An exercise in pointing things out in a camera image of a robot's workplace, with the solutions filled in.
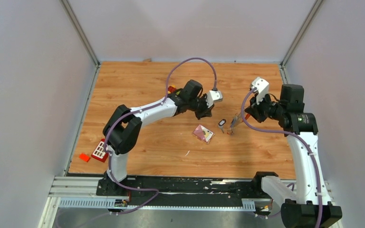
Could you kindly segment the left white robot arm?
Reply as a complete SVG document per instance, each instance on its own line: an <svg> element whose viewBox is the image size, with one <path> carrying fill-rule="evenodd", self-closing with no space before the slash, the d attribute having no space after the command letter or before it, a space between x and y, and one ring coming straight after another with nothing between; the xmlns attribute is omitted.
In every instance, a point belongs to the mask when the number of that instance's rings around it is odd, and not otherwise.
<svg viewBox="0 0 365 228"><path fill-rule="evenodd" d="M118 106L103 128L103 149L109 156L106 171L110 179L108 190L115 196L122 196L126 190L139 190L128 187L123 180L127 177L128 154L135 147L142 128L186 111L194 112L198 120L211 117L214 105L222 100L222 92L217 88L204 93L199 82L190 80L183 88L166 91L159 101L132 108L124 104Z"/></svg>

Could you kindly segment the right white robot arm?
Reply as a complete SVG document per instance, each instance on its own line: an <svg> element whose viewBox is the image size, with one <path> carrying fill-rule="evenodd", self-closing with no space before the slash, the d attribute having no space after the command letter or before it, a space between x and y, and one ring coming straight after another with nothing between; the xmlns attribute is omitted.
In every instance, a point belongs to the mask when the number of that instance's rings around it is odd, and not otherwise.
<svg viewBox="0 0 365 228"><path fill-rule="evenodd" d="M256 79L245 96L240 114L257 122L276 120L278 131L290 146L296 174L296 190L290 190L274 172L257 172L252 185L258 198L269 195L280 208L287 228L329 228L343 216L326 189L318 155L318 127L315 116L304 112L304 88L284 84L280 98L273 101L269 83Z"/></svg>

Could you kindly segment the metal key holder red handle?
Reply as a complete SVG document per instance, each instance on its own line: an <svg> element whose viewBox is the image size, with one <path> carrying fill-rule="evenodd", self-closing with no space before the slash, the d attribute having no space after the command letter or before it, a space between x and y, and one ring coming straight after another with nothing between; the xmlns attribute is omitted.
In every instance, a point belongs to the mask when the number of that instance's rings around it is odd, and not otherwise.
<svg viewBox="0 0 365 228"><path fill-rule="evenodd" d="M240 113L236 113L235 116L233 117L229 128L227 129L227 134L228 135L234 135L234 130L235 128L241 124L243 122L243 120L248 120L248 118L250 117L250 114L245 113L244 118L242 118Z"/></svg>

